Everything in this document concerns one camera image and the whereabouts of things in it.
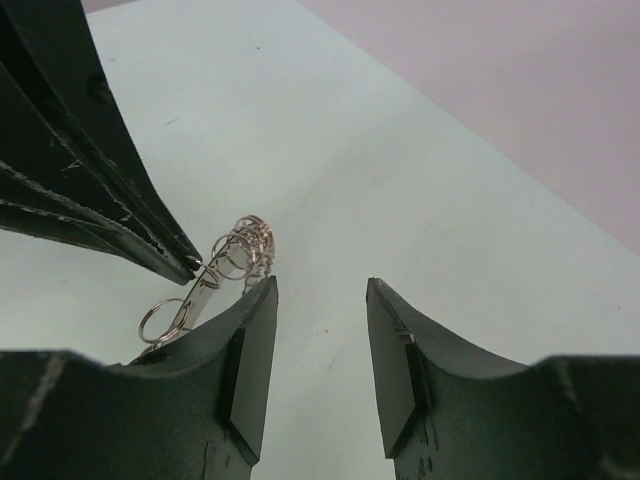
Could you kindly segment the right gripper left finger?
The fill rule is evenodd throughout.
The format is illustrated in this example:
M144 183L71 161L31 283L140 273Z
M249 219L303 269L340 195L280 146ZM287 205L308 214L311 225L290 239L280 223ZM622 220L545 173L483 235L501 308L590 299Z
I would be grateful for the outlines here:
M5 479L247 479L259 462L278 288L128 365L1 355Z

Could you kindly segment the metal disc with keyrings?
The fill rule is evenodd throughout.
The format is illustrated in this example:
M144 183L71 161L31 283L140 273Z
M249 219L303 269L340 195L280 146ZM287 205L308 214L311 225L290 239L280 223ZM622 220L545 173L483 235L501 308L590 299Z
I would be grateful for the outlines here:
M239 218L233 228L214 242L208 260L198 260L198 274L187 295L167 298L152 306L138 326L139 339L146 345L144 355L190 333L213 295L226 282L241 282L247 294L262 279L271 275L276 255L271 226L249 214ZM165 305L179 305L169 326L158 336L145 333L147 324Z

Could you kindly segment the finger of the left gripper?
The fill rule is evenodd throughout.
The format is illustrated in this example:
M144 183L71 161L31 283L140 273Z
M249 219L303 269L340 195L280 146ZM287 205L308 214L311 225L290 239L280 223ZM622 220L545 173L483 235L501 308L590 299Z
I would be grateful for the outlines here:
M1 226L124 258L172 282L194 254L132 205L89 151L58 131L1 72Z
M160 199L106 79L78 1L5 1L1 72L7 70L58 131L90 152L104 171L183 253L199 253Z

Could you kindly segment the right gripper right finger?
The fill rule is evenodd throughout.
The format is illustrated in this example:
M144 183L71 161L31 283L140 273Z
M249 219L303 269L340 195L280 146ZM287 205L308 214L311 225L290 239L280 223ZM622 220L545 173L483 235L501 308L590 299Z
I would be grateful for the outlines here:
M635 479L639 360L491 353L367 284L386 458L399 479Z

